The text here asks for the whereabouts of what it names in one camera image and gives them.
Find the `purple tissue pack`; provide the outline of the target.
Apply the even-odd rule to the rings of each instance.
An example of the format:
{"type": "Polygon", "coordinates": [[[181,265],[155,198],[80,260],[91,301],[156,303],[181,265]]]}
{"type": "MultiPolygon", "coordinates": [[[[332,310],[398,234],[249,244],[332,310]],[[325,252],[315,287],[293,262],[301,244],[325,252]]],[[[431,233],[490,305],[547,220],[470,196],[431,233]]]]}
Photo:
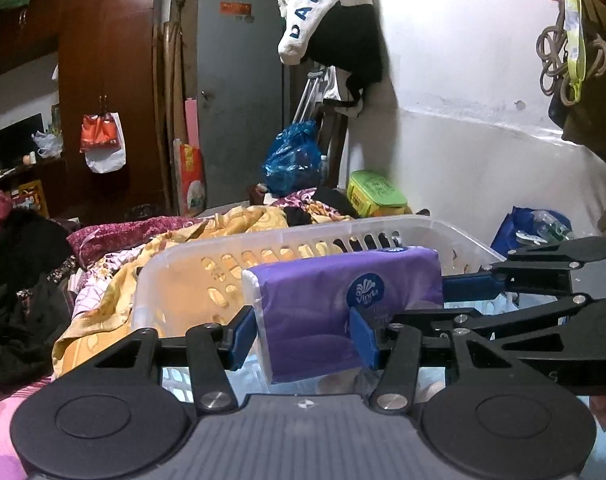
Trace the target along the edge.
{"type": "Polygon", "coordinates": [[[439,254],[421,246],[265,263],[243,271],[241,282],[272,384],[360,367],[354,310],[387,324],[397,313],[444,302],[439,254]]]}

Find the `clear plastic bottle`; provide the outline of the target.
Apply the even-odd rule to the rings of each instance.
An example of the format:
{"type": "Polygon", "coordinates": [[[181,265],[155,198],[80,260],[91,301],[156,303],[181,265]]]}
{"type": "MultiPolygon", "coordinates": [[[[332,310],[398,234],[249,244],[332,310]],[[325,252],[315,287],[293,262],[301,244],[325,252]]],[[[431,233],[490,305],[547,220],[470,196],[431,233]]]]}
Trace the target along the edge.
{"type": "Polygon", "coordinates": [[[532,219],[536,234],[548,243],[561,243],[575,238],[573,231],[547,210],[534,210],[532,219]]]}

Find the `blue shopping bag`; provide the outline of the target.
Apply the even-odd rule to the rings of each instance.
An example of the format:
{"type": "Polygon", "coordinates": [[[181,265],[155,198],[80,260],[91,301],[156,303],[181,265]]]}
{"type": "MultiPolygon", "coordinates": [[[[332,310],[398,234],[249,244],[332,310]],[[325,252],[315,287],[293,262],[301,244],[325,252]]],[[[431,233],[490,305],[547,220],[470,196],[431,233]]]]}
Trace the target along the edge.
{"type": "MultiPolygon", "coordinates": [[[[506,257],[510,250],[516,250],[528,246],[542,246],[556,243],[548,243],[542,237],[539,237],[533,226],[532,209],[513,207],[510,214],[504,217],[490,248],[506,257]]],[[[563,214],[558,211],[547,210],[559,218],[572,230],[572,223],[563,214]]]]}

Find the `white plastic basket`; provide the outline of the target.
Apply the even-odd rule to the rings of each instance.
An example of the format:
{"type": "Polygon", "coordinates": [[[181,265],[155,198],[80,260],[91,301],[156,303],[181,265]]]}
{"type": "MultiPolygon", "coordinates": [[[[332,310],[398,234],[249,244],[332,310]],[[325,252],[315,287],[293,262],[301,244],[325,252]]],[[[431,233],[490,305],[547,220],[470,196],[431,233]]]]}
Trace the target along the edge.
{"type": "MultiPolygon", "coordinates": [[[[444,276],[480,271],[502,259],[455,226],[419,216],[195,240],[159,252],[137,271],[131,328],[149,327],[160,337],[178,337],[195,325],[229,323],[240,308],[252,304],[243,296],[241,275],[257,264],[406,246],[434,249],[444,276]]],[[[357,367],[279,384],[269,377],[271,370],[261,350],[256,341],[240,370],[228,373],[239,402],[252,393],[366,393],[373,390],[379,375],[357,367]]]]}

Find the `yellow floral blanket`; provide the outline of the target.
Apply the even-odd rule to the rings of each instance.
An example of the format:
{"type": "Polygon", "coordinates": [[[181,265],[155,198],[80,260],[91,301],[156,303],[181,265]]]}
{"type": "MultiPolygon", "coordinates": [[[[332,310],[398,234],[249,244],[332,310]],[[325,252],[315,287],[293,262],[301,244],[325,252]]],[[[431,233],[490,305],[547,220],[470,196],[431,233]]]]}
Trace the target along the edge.
{"type": "Polygon", "coordinates": [[[55,342],[53,364],[62,376],[135,328],[134,304],[143,295],[140,274],[145,268],[157,273],[154,290],[160,299],[151,307],[150,326],[167,336],[169,315],[185,313],[181,330],[200,323],[224,324],[243,303],[241,273],[261,262],[309,258],[309,249],[273,252],[230,250],[233,242],[248,243],[255,233],[289,228],[288,208],[235,207],[226,214],[189,221],[175,231],[152,237],[146,244],[91,258],[79,279],[68,330],[55,342]]]}

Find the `green yellow box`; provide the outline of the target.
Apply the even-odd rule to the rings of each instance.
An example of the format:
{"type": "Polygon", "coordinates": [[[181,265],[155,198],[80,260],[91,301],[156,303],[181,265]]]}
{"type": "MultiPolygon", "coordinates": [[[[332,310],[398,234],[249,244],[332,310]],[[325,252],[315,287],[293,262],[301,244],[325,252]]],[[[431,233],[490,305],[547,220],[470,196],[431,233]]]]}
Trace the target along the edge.
{"type": "Polygon", "coordinates": [[[410,211],[401,191],[386,177],[367,170],[350,174],[346,197],[361,218],[396,216],[410,211]]]}

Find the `blue plastic bag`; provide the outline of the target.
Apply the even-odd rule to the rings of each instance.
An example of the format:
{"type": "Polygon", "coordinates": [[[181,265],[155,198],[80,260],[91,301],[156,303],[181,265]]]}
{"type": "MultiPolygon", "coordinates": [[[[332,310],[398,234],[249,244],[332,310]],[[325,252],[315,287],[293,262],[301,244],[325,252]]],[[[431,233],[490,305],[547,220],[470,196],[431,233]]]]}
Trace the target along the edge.
{"type": "Polygon", "coordinates": [[[293,122],[275,137],[262,165],[264,183],[275,196],[320,185],[321,151],[315,120],[293,122]]]}

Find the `olive hanging clothes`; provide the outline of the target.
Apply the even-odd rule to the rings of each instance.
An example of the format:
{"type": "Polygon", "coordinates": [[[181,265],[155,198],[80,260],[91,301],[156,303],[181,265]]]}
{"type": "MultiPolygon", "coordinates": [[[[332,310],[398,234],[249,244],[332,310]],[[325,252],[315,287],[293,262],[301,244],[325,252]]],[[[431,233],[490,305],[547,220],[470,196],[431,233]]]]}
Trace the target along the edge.
{"type": "Polygon", "coordinates": [[[536,40],[548,116],[606,163],[606,0],[552,1],[558,17],[536,40]]]}

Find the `orange white hanging bag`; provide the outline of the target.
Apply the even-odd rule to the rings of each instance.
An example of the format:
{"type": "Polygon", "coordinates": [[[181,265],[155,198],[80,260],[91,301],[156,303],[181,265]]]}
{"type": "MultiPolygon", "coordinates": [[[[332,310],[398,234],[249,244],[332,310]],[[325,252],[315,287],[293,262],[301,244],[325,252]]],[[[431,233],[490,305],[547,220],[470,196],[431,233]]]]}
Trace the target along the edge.
{"type": "Polygon", "coordinates": [[[94,174],[111,174],[126,165],[126,144],[118,113],[84,115],[80,152],[94,174]]]}

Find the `grey door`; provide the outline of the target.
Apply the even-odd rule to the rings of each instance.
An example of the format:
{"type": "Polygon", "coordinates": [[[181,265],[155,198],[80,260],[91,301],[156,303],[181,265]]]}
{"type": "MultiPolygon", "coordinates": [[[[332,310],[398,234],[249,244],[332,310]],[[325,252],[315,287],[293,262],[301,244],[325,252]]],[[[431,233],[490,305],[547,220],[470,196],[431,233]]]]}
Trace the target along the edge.
{"type": "Polygon", "coordinates": [[[276,0],[198,0],[197,95],[205,198],[245,199],[283,128],[283,23],[276,0]]]}

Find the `white black hanging hoodie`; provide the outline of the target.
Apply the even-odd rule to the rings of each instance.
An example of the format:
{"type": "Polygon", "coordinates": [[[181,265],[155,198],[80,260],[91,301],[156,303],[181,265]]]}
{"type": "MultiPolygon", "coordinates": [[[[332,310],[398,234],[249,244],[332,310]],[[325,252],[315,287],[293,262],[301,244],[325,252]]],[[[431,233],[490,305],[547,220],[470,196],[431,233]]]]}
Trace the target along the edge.
{"type": "Polygon", "coordinates": [[[324,100],[359,110],[363,93],[382,80],[378,14],[373,0],[286,0],[278,44],[282,64],[311,60],[335,70],[324,100]]]}

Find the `dark red wooden wardrobe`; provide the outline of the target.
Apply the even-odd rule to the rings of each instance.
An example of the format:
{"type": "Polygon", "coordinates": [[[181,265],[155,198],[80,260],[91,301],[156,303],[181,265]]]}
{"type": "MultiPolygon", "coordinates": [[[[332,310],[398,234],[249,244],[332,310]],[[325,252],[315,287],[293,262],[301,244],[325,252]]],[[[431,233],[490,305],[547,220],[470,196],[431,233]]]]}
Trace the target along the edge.
{"type": "Polygon", "coordinates": [[[138,207],[169,209],[169,177],[159,112],[162,0],[31,0],[0,10],[0,75],[58,55],[64,151],[41,162],[53,217],[88,223],[131,219],[138,207]],[[120,116],[126,164],[95,174],[80,151],[82,119],[120,116]]]}

